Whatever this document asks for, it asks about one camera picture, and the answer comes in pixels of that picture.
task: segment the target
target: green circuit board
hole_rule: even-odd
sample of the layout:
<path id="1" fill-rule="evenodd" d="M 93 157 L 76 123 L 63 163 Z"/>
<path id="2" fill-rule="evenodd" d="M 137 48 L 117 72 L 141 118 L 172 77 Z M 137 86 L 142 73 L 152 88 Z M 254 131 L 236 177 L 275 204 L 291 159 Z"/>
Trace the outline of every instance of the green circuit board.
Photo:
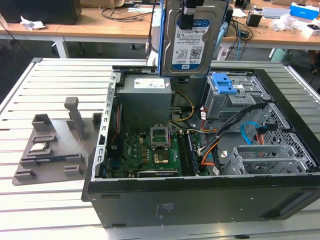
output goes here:
<path id="1" fill-rule="evenodd" d="M 154 134 L 154 142 L 163 142 L 164 139 L 164 136 Z M 194 150 L 196 151 L 201 145 L 199 136 L 193 134 L 192 141 Z M 120 162 L 111 162 L 112 177 L 127 178 L 131 174 L 134 177 L 136 172 L 147 170 L 177 171 L 179 172 L 179 176 L 182 176 L 176 132 L 170 134 L 169 142 L 170 147 L 168 148 L 152 148 L 150 132 L 126 133 L 123 144 L 123 156 Z"/>

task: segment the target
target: wd hard drive label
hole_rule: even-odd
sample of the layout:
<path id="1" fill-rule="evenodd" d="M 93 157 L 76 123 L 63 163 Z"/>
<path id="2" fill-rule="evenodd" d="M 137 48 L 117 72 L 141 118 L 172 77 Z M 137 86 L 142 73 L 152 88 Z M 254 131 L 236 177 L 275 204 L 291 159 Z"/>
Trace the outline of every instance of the wd hard drive label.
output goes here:
<path id="1" fill-rule="evenodd" d="M 165 80 L 163 78 L 136 78 L 134 80 L 135 89 L 164 89 Z"/>
<path id="2" fill-rule="evenodd" d="M 195 69 L 199 66 L 205 47 L 202 37 L 208 32 L 209 24 L 209 20 L 195 19 L 192 29 L 182 30 L 176 26 L 172 56 L 175 69 Z"/>

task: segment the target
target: hard drive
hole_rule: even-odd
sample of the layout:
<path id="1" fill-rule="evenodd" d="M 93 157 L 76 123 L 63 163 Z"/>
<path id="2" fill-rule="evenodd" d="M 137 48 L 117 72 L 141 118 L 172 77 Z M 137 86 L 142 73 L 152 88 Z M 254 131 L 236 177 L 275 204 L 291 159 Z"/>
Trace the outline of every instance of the hard drive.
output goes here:
<path id="1" fill-rule="evenodd" d="M 180 1 L 167 2 L 160 72 L 163 76 L 208 73 L 225 14 L 225 1 L 205 0 L 197 6 L 192 29 L 180 29 Z"/>

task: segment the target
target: blue box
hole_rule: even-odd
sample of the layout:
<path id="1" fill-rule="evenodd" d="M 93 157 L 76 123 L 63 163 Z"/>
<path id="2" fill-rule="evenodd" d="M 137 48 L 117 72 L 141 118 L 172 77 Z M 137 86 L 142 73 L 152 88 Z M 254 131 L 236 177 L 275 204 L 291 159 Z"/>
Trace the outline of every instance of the blue box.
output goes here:
<path id="1" fill-rule="evenodd" d="M 319 7 L 304 4 L 291 3 L 290 14 L 295 17 L 313 20 L 319 15 Z"/>

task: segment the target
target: white paper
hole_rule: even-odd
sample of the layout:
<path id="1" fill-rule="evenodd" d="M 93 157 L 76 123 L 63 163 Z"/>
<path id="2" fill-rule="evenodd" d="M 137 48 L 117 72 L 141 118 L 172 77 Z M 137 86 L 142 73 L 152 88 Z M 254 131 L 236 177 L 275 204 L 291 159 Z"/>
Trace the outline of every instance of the white paper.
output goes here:
<path id="1" fill-rule="evenodd" d="M 33 29 L 43 29 L 46 26 L 42 23 L 42 21 L 29 21 L 25 18 L 21 17 L 21 22 L 20 24 L 25 28 L 28 29 L 30 31 L 32 31 Z"/>
<path id="2" fill-rule="evenodd" d="M 244 18 L 247 15 L 240 9 L 240 8 L 234 8 L 232 17 L 237 17 L 237 18 Z"/>

